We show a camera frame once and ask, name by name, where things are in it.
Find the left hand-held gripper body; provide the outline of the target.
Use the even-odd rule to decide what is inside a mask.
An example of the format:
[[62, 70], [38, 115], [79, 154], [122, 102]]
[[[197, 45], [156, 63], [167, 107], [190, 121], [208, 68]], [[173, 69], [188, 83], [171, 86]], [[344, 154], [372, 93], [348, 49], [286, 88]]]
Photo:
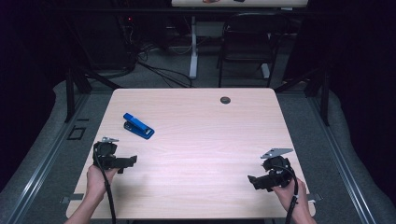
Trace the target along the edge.
[[117, 149], [116, 142], [118, 139], [103, 137], [101, 141], [93, 145], [93, 164], [101, 170], [109, 170], [113, 168], [120, 169], [120, 162], [115, 156]]

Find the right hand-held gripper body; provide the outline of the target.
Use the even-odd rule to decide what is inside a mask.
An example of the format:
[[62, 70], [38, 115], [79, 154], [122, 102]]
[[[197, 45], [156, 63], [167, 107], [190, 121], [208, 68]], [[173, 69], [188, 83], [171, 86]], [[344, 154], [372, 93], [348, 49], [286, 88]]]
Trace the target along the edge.
[[294, 177], [294, 171], [290, 161], [283, 154], [292, 152], [292, 148], [271, 148], [262, 155], [264, 162], [262, 167], [267, 172], [269, 181], [265, 183], [268, 187], [280, 186], [285, 188]]

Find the blue stapler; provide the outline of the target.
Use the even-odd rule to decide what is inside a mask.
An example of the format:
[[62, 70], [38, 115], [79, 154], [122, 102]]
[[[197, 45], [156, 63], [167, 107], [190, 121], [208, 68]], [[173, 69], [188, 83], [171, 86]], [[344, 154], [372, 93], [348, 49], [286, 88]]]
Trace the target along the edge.
[[144, 139], [150, 139], [154, 135], [154, 130], [147, 126], [145, 123], [134, 117], [129, 113], [123, 115], [125, 122], [123, 127], [125, 130], [134, 133]]

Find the person's right hand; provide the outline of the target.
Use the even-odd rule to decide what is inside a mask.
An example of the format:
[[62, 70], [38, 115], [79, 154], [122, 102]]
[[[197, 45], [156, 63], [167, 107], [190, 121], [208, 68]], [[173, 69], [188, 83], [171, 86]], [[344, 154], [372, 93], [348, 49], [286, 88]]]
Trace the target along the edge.
[[303, 181], [297, 179], [297, 183], [290, 182], [285, 188], [273, 187], [273, 192], [276, 194], [277, 198], [286, 211], [290, 209], [291, 200], [294, 196], [294, 187], [298, 186], [298, 196], [297, 201], [294, 206], [292, 215], [294, 217], [301, 215], [309, 215], [309, 206], [306, 195], [306, 186]]

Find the person's left hand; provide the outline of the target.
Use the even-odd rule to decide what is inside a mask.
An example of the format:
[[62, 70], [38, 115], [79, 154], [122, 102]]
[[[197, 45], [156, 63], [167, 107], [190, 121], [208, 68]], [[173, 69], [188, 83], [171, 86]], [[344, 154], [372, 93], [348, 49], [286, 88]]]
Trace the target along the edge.
[[85, 198], [91, 203], [101, 202], [106, 193], [105, 178], [107, 178], [108, 183], [111, 184], [117, 172], [118, 169], [110, 169], [102, 174], [98, 167], [91, 165], [87, 173], [87, 190]]

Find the black metal stand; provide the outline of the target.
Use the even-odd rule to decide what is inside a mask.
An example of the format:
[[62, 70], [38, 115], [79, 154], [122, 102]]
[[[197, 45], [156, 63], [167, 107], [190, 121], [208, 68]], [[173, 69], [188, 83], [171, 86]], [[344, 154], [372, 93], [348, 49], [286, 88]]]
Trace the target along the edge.
[[280, 93], [290, 89], [298, 83], [307, 80], [307, 86], [304, 89], [306, 97], [314, 97], [320, 94], [319, 115], [326, 126], [329, 126], [328, 110], [329, 110], [329, 96], [330, 96], [330, 74], [321, 68], [313, 69], [301, 76], [286, 81], [281, 86], [275, 88], [276, 93]]
[[100, 83], [108, 86], [112, 90], [116, 90], [120, 88], [120, 85], [108, 80], [105, 77], [102, 77], [98, 73], [94, 71], [78, 66], [71, 67], [69, 71], [65, 74], [65, 89], [66, 89], [66, 104], [67, 104], [67, 113], [65, 122], [68, 122], [73, 118], [76, 107], [75, 107], [75, 90], [77, 87], [78, 90], [82, 94], [89, 94], [92, 91], [92, 86], [88, 81], [88, 78], [93, 78]]

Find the black equipment cabinet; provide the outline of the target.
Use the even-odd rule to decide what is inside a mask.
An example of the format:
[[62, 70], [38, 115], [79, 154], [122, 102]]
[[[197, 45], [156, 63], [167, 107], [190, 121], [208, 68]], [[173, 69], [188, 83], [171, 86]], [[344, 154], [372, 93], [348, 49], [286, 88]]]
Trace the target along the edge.
[[134, 69], [134, 55], [127, 49], [114, 15], [77, 14], [72, 21], [92, 69]]

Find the black folding chair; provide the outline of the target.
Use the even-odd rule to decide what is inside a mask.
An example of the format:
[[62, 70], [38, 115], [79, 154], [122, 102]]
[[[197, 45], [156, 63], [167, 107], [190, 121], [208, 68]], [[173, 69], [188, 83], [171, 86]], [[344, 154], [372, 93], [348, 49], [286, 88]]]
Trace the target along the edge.
[[255, 63], [268, 66], [269, 87], [281, 39], [290, 28], [290, 19], [278, 13], [238, 13], [223, 25], [217, 68], [222, 86], [223, 63]]

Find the white desk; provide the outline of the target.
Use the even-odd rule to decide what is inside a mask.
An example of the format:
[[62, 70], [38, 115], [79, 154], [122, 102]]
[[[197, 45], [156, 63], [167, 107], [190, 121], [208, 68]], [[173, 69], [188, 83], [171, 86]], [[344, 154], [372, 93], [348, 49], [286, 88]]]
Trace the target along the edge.
[[[280, 9], [293, 11], [304, 8], [309, 0], [171, 0], [172, 7], [177, 9]], [[220, 21], [200, 21], [196, 16], [191, 17], [191, 64], [189, 77], [197, 78], [198, 74], [198, 36], [220, 37]]]

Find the aluminium floor rail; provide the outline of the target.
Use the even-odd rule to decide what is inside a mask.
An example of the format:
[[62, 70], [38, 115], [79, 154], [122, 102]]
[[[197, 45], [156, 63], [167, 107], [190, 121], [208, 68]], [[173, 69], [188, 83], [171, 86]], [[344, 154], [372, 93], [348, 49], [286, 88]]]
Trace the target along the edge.
[[44, 125], [16, 173], [0, 193], [0, 204], [7, 205], [0, 224], [21, 224], [35, 196], [50, 172], [66, 136], [73, 129], [76, 116], [90, 95], [82, 94], [75, 101], [75, 111], [67, 117], [66, 99], [56, 100], [49, 120]]
[[357, 211], [357, 214], [361, 220], [361, 224], [377, 224], [373, 213], [368, 206], [368, 203], [363, 197], [361, 188], [359, 187], [355, 177], [353, 176], [349, 166], [347, 165], [347, 161], [332, 132], [331, 127], [325, 124], [320, 115], [317, 100], [308, 97], [307, 102], [310, 104], [315, 118], [318, 121], [318, 125], [320, 129], [324, 132], [326, 139], [330, 145], [330, 154], [332, 155], [332, 160], [335, 163], [338, 174], [341, 176], [344, 182], [346, 191], [355, 207], [355, 210]]

